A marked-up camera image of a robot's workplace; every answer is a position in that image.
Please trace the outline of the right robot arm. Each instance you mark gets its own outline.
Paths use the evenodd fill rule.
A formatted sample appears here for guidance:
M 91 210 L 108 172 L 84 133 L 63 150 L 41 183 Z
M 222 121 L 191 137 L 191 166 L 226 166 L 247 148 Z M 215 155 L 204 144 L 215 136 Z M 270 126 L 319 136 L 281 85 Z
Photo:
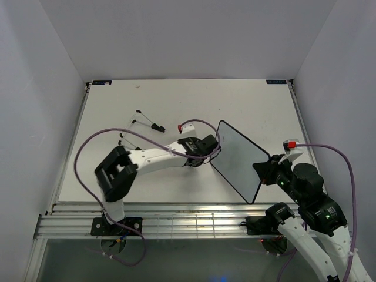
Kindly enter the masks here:
M 320 281 L 371 281 L 351 247 L 355 235 L 349 232 L 340 206 L 324 193 L 324 179 L 315 166 L 293 166 L 286 155 L 274 155 L 266 162 L 253 164 L 253 168 L 262 184 L 276 184 L 290 196 L 302 220 L 320 240 L 317 244 L 285 203 L 266 210 L 263 220 L 267 230 L 284 235 Z

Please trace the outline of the small whiteboard black frame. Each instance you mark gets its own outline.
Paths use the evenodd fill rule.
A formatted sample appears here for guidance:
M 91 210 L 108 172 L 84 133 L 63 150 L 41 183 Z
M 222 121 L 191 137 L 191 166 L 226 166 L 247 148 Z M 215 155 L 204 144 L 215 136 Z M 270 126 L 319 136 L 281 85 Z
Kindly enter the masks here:
M 225 120 L 217 131 L 220 150 L 210 164 L 246 203 L 253 204 L 261 187 L 253 165 L 268 161 L 270 154 Z

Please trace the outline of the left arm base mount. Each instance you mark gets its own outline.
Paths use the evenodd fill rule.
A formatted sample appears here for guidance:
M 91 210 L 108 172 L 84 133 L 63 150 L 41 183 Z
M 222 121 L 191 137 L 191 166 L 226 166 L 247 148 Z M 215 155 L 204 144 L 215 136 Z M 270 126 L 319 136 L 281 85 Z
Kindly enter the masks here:
M 142 232 L 143 218 L 142 217 L 125 217 L 120 224 Z M 95 217 L 92 220 L 90 230 L 91 236 L 122 236 L 129 232 L 131 236 L 136 236 L 136 233 L 128 229 L 124 229 L 117 224 L 109 223 L 103 216 Z

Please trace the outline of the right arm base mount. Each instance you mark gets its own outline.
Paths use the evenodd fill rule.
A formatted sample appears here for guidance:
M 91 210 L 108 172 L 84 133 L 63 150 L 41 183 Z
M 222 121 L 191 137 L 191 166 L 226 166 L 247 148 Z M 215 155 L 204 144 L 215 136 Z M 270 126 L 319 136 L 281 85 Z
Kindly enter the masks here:
M 247 235 L 280 235 L 266 216 L 248 216 L 240 223 L 246 228 Z

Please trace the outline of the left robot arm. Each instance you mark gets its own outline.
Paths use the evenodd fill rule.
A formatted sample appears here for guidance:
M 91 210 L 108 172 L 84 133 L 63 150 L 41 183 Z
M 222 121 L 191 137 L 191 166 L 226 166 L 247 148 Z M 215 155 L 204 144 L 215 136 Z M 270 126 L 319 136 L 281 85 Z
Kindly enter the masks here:
M 104 227 L 110 234 L 119 234 L 125 224 L 123 198 L 138 176 L 171 167 L 198 167 L 220 149 L 213 135 L 204 139 L 181 138 L 163 149 L 126 150 L 115 147 L 95 169 L 104 206 Z

